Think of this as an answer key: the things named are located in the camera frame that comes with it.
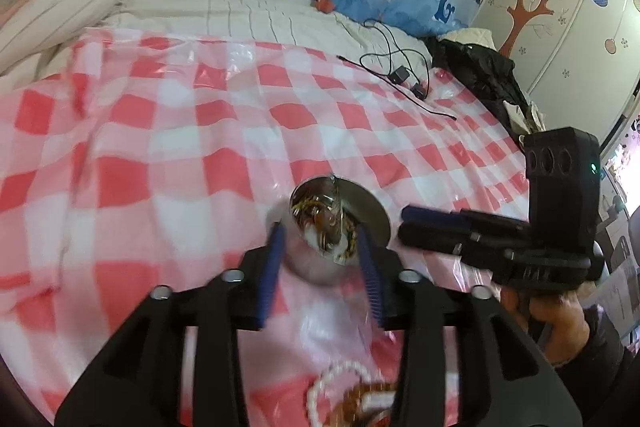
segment human hand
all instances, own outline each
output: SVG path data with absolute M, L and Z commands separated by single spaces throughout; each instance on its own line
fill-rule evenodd
M 511 288 L 502 288 L 500 302 L 516 322 L 527 331 L 527 319 L 518 311 L 520 298 Z M 553 326 L 551 338 L 545 346 L 545 357 L 552 365 L 573 360 L 589 340 L 589 325 L 575 292 L 564 295 L 532 297 L 529 313 L 540 322 Z

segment black clothing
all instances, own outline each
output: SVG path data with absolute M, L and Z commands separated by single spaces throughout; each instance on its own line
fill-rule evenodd
M 515 64 L 479 44 L 460 44 L 436 37 L 423 39 L 432 57 L 432 65 L 450 71 L 469 89 L 507 130 L 516 145 L 519 134 L 511 128 L 511 121 L 503 102 L 517 105 L 526 115 L 529 103 L 513 76 Z
M 625 349 L 600 307 L 584 312 L 587 345 L 556 372 L 582 413 L 586 427 L 640 425 L 640 357 Z

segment charger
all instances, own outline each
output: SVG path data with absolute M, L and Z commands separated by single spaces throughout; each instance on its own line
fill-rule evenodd
M 387 78 L 391 81 L 392 84 L 396 84 L 396 86 L 399 86 L 406 79 L 409 78 L 409 70 L 407 70 L 407 68 L 405 68 L 404 66 L 400 66 L 396 71 L 391 73 Z
M 418 100 L 425 100 L 427 98 L 427 90 L 420 85 L 420 82 L 416 82 L 414 84 L 414 87 L 411 88 L 411 92 Z

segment red and white checkered cloth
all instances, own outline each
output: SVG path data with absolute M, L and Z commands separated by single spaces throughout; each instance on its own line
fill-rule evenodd
M 321 52 L 89 30 L 65 73 L 0 99 L 0 353 L 33 403 L 52 419 L 149 289 L 236 266 L 310 176 L 367 187 L 394 227 L 408 203 L 526 217 L 523 156 L 431 73 L 428 105 L 457 122 Z M 465 288 L 452 258 L 392 247 Z M 266 329 L 240 341 L 254 427 L 307 425 L 306 389 L 332 362 L 392 379 L 399 358 L 360 282 L 323 289 L 285 269 Z

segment stainless steel bowl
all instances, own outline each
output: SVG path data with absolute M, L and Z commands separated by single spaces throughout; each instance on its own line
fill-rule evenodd
M 293 205 L 309 192 L 321 190 L 327 180 L 328 176 L 318 176 L 298 185 L 289 198 L 283 219 L 287 232 L 287 266 L 303 279 L 318 285 L 339 284 L 358 271 L 357 256 L 347 264 L 339 264 L 312 247 L 293 216 Z M 380 247 L 386 247 L 391 239 L 391 222 L 382 204 L 357 183 L 344 178 L 337 178 L 337 183 L 345 212 L 353 217 L 356 224 L 368 225 L 372 240 Z

